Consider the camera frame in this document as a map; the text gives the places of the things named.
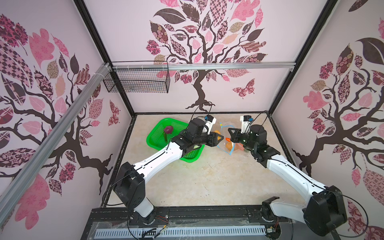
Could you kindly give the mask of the clear zip top bag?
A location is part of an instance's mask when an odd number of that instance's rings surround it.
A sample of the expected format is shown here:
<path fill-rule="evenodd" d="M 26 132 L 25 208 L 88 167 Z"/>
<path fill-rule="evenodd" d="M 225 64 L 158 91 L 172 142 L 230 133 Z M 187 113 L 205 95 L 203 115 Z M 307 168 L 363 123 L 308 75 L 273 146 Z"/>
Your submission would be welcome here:
<path fill-rule="evenodd" d="M 219 126 L 215 128 L 214 132 L 222 135 L 224 139 L 217 145 L 217 148 L 228 155 L 233 153 L 247 153 L 242 144 L 234 143 L 231 141 L 231 135 L 229 133 L 230 128 L 236 128 L 236 126 L 231 122 L 219 122 Z"/>

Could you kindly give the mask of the green plastic basket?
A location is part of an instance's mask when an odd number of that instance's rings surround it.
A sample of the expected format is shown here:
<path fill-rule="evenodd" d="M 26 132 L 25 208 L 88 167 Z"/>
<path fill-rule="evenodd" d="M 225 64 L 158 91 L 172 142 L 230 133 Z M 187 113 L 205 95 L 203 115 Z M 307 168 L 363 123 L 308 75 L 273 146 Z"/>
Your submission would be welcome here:
<path fill-rule="evenodd" d="M 164 128 L 166 126 L 173 126 L 174 131 L 172 134 L 168 134 L 168 142 L 166 143 L 164 140 Z M 166 147 L 169 143 L 169 140 L 176 135 L 178 135 L 182 130 L 186 129 L 188 126 L 188 123 L 175 120 L 172 118 L 165 118 L 160 120 L 156 126 L 151 130 L 149 135 L 147 136 L 146 143 L 149 147 L 156 149 L 160 151 L 164 147 Z M 192 152 L 186 154 L 184 157 L 181 158 L 182 161 L 187 163 L 195 162 L 199 159 L 203 152 L 204 147 L 201 146 L 199 149 L 195 149 Z"/>

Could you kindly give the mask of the orange carrot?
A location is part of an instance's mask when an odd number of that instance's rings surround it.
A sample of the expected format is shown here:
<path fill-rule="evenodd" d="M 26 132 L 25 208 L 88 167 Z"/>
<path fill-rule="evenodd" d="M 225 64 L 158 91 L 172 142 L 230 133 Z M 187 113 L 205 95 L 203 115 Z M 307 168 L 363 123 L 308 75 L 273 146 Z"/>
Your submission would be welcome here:
<path fill-rule="evenodd" d="M 235 144 L 235 150 L 236 151 L 244 151 L 244 147 L 242 144 L 236 143 Z"/>

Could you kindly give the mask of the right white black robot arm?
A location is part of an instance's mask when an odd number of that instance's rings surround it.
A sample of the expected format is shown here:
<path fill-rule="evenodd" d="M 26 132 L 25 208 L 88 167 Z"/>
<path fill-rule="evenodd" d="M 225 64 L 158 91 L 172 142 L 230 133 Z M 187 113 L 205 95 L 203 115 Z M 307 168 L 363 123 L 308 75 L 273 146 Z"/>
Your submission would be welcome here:
<path fill-rule="evenodd" d="M 262 203 L 262 216 L 266 221 L 278 217 L 307 225 L 316 235 L 324 237 L 348 221 L 342 192 L 305 175 L 275 148 L 267 143 L 267 132 L 261 125 L 228 130 L 231 142 L 241 144 L 266 169 L 280 176 L 304 199 L 304 204 L 282 201 L 271 197 Z"/>

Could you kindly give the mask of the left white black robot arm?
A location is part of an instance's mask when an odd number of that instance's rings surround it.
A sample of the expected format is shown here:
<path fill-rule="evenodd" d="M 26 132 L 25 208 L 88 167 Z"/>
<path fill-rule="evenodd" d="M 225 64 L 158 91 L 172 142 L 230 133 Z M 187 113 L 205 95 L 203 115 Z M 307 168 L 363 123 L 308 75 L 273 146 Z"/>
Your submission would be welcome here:
<path fill-rule="evenodd" d="M 217 146 L 224 137 L 212 132 L 216 120 L 211 115 L 194 118 L 186 129 L 171 138 L 157 153 L 133 165 L 129 162 L 121 165 L 118 180 L 112 189 L 130 212 L 139 214 L 147 225 L 154 222 L 156 208 L 146 197 L 146 183 L 167 165 L 188 153 L 202 146 Z"/>

